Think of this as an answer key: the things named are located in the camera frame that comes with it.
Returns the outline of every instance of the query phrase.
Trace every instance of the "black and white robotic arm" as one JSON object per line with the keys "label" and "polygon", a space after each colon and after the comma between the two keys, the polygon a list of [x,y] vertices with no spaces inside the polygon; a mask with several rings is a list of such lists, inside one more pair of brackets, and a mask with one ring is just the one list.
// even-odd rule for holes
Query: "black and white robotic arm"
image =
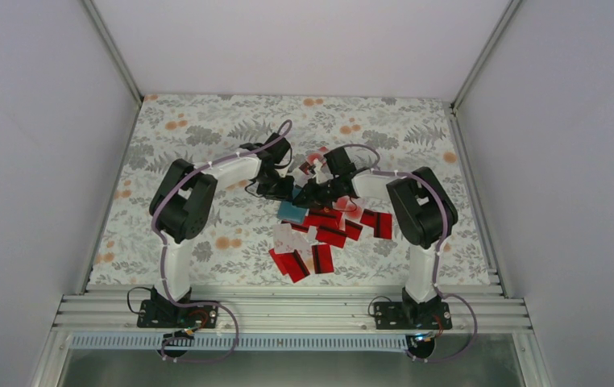
{"label": "black and white robotic arm", "polygon": [[[272,134],[266,144],[277,136]],[[168,298],[165,297],[165,286],[174,300],[187,299],[190,295],[188,268],[193,250],[192,239],[207,223],[216,189],[246,180],[257,184],[258,195],[273,200],[288,200],[294,206],[304,208],[331,207],[338,198],[345,195],[391,202],[400,230],[412,245],[409,279],[402,291],[404,316],[410,327],[419,330],[433,329],[433,316],[443,315],[443,311],[448,310],[446,303],[438,296],[437,285],[433,282],[436,244],[443,234],[443,222],[448,223],[445,236],[451,233],[451,227],[457,222],[454,204],[433,172],[429,168],[421,167],[411,173],[432,187],[441,199],[444,211],[438,208],[437,201],[430,197],[428,190],[419,186],[417,180],[407,177],[407,174],[383,175],[374,169],[357,169],[347,156],[345,148],[336,148],[324,155],[333,178],[322,182],[316,178],[309,179],[301,187],[301,192],[293,197],[293,177],[287,176],[283,168],[276,167],[290,150],[290,144],[283,138],[256,154],[242,156],[240,152],[257,149],[261,145],[244,144],[241,150],[236,152],[236,157],[212,164],[203,173],[198,173],[188,180],[162,208],[155,225],[158,230],[164,232],[167,239],[163,273],[167,280],[158,281],[155,284],[156,293],[151,294],[151,301],[160,305],[160,312],[173,313],[173,309],[168,307]],[[165,197],[194,169],[195,167],[185,160],[172,163],[153,198],[151,214],[156,213]],[[162,313],[140,316],[139,322],[153,319],[163,320]],[[451,327],[449,318],[444,320],[445,328]],[[174,324],[173,327],[180,325],[177,321],[171,323]]]}

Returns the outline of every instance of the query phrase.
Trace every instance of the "red card with black stripe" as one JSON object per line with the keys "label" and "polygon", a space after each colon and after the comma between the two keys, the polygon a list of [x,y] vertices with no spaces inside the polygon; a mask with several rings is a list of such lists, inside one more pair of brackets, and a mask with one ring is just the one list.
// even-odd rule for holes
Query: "red card with black stripe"
{"label": "red card with black stripe", "polygon": [[297,224],[297,223],[289,222],[287,220],[282,220],[281,223],[289,224],[290,228],[292,228],[295,231],[299,231],[299,232],[307,232],[307,231],[309,231],[309,226],[306,226],[304,224]]}
{"label": "red card with black stripe", "polygon": [[276,267],[279,268],[279,271],[281,272],[282,276],[285,276],[286,274],[288,274],[288,270],[286,270],[284,262],[280,259],[280,256],[283,256],[285,254],[277,254],[274,249],[269,250],[269,255],[272,256],[272,259],[274,260],[274,263],[276,264]]}
{"label": "red card with black stripe", "polygon": [[338,210],[309,210],[309,214],[305,216],[303,226],[326,226],[331,228],[338,228],[340,219],[342,218],[342,212]]}
{"label": "red card with black stripe", "polygon": [[347,234],[337,228],[320,226],[315,237],[319,242],[330,244],[336,248],[344,248]]}
{"label": "red card with black stripe", "polygon": [[392,214],[384,212],[376,214],[373,236],[382,239],[392,239]]}
{"label": "red card with black stripe", "polygon": [[357,224],[351,220],[345,221],[345,234],[347,234],[347,238],[359,240],[363,228],[361,224]]}
{"label": "red card with black stripe", "polygon": [[309,269],[307,269],[305,262],[302,261],[302,257],[297,251],[289,254],[281,254],[279,260],[284,264],[293,283],[309,275]]}
{"label": "red card with black stripe", "polygon": [[316,274],[332,273],[334,271],[333,256],[330,254],[330,246],[328,244],[313,245],[312,257]]}
{"label": "red card with black stripe", "polygon": [[362,213],[362,218],[359,220],[359,222],[364,226],[375,228],[375,221],[377,217],[376,214],[378,213],[371,210],[364,210]]}

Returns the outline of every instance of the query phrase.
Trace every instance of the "metal strip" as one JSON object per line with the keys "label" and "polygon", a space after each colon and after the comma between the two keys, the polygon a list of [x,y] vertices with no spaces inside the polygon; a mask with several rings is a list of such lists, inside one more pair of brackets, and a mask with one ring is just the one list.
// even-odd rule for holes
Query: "metal strip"
{"label": "metal strip", "polygon": [[125,63],[122,55],[117,49],[117,45],[115,45],[112,36],[110,36],[110,32],[108,31],[105,22],[103,22],[103,18],[101,17],[98,8],[95,4],[93,4],[93,0],[81,0],[81,3],[84,5],[84,9],[86,10],[89,18],[93,21],[93,25],[96,27],[98,34],[101,36],[103,43],[106,45],[106,49],[108,50],[108,53],[110,54],[115,66],[117,66],[117,70],[119,71],[125,85],[129,89],[131,96],[134,98],[139,107],[141,107],[142,94],[139,91],[138,86],[136,86],[134,78],[131,76],[127,63]]}
{"label": "metal strip", "polygon": [[[194,340],[182,339],[166,349],[226,351],[234,335],[196,333]],[[157,350],[160,333],[78,332],[72,349]],[[278,335],[242,334],[236,351],[354,351],[401,352],[407,348],[404,335]]]}
{"label": "metal strip", "polygon": [[454,146],[456,147],[461,171],[463,174],[464,181],[466,182],[468,197],[471,201],[471,211],[473,211],[475,225],[478,228],[480,243],[483,247],[485,258],[487,258],[487,266],[495,270],[495,272],[493,273],[488,272],[488,275],[498,275],[499,283],[501,285],[502,290],[504,291],[504,296],[508,298],[513,294],[512,288],[510,286],[510,280],[508,279],[508,273],[504,271],[504,266],[500,265],[499,258],[495,251],[492,234],[490,233],[490,227],[487,223],[487,217],[485,216],[483,203],[480,200],[478,186],[475,183],[475,174],[473,173],[473,168],[471,167],[471,159],[468,155],[466,142],[464,141],[463,133],[461,132],[461,127],[458,124],[456,115],[450,108],[450,104],[445,103],[444,107],[445,115],[447,116],[447,120],[450,124],[452,141],[454,142]]}
{"label": "metal strip", "polygon": [[471,90],[475,79],[478,77],[478,74],[483,70],[483,66],[485,65],[487,59],[494,52],[494,48],[501,39],[506,27],[513,20],[513,16],[518,10],[518,7],[521,6],[523,0],[511,0],[509,4],[506,6],[504,13],[501,15],[501,18],[497,22],[495,29],[492,30],[490,34],[490,38],[487,40],[487,43],[483,47],[483,50],[478,55],[478,59],[475,60],[471,71],[468,73],[466,80],[463,82],[461,89],[459,89],[454,102],[452,102],[452,107],[458,109],[463,101],[466,99],[468,92]]}
{"label": "metal strip", "polygon": [[117,171],[117,176],[115,177],[113,183],[113,189],[110,191],[110,199],[108,201],[108,206],[103,211],[103,220],[101,223],[101,229],[96,234],[96,238],[93,244],[93,250],[91,251],[91,256],[89,257],[89,263],[85,266],[84,273],[81,277],[81,282],[78,284],[76,292],[78,294],[83,294],[86,291],[86,286],[89,284],[89,276],[91,275],[91,270],[93,269],[93,260],[98,254],[98,250],[101,248],[101,238],[103,236],[103,232],[106,230],[106,226],[108,224],[108,218],[110,217],[110,209],[113,206],[114,202],[114,192],[117,190],[119,186],[119,178],[122,176],[122,169],[124,169],[124,162],[127,160],[127,152],[129,152],[129,144],[131,144],[131,138],[134,136],[134,131],[136,130],[136,121],[139,119],[139,114],[141,110],[137,109],[134,113],[134,118],[131,123],[131,129],[129,131],[129,138],[124,145],[124,151],[122,151],[122,159],[119,162],[119,169]]}
{"label": "metal strip", "polygon": [[516,354],[518,362],[521,364],[525,387],[550,387],[551,383],[546,373],[535,334],[514,333],[513,344],[516,346]]}
{"label": "metal strip", "polygon": [[[478,317],[479,333],[527,332],[532,329],[523,300],[505,299],[498,285],[466,287],[459,290],[470,302]],[[144,330],[135,326],[136,316],[127,309],[128,286],[96,286],[83,296],[65,296],[54,322],[55,331],[150,331],[168,332],[171,329]],[[197,286],[195,298],[218,300],[229,306],[239,319],[243,333],[286,334],[417,334],[424,331],[377,331],[368,315],[371,299],[385,295],[400,298],[399,286]],[[145,291],[131,294],[134,305],[148,297]],[[447,300],[454,329],[449,333],[472,331],[472,318],[459,301]],[[226,313],[219,312],[219,334],[234,331]]]}
{"label": "metal strip", "polygon": [[70,332],[51,331],[48,334],[41,359],[32,377],[32,387],[58,386],[72,337],[73,334]]}

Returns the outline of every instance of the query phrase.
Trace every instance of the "floral pattern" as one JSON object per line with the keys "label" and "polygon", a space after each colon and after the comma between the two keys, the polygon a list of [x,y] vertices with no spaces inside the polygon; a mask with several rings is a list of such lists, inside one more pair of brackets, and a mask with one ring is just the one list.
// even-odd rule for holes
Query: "floral pattern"
{"label": "floral pattern", "polygon": [[[487,265],[475,228],[467,189],[451,142],[442,103],[415,98],[304,98],[238,95],[148,95],[138,117],[110,208],[92,284],[152,284],[160,277],[160,240],[150,229],[148,205],[169,165],[177,158],[200,164],[233,152],[246,142],[263,142],[285,120],[291,169],[317,150],[360,143],[376,147],[382,169],[411,171],[429,166],[459,212],[444,247],[439,282],[487,284]],[[365,149],[348,148],[358,166],[373,161]],[[199,285],[293,285],[282,277],[268,251],[278,202],[253,198],[248,181],[218,187],[203,232],[193,240],[189,276]],[[343,206],[354,206],[353,203]],[[392,212],[387,202],[366,208]],[[402,285],[409,270],[409,243],[399,226],[392,240],[376,239],[364,227],[357,242],[333,248],[335,273],[312,274],[301,285]],[[312,262],[305,262],[312,267]]]}

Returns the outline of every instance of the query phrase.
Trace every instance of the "gray wall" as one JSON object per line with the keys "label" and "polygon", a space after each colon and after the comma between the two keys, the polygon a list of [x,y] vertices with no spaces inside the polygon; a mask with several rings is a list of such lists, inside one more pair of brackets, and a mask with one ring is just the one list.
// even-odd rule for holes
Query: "gray wall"
{"label": "gray wall", "polygon": [[529,0],[460,124],[556,385],[614,385],[614,2]]}
{"label": "gray wall", "polygon": [[79,1],[0,2],[0,386],[89,263],[134,114]]}

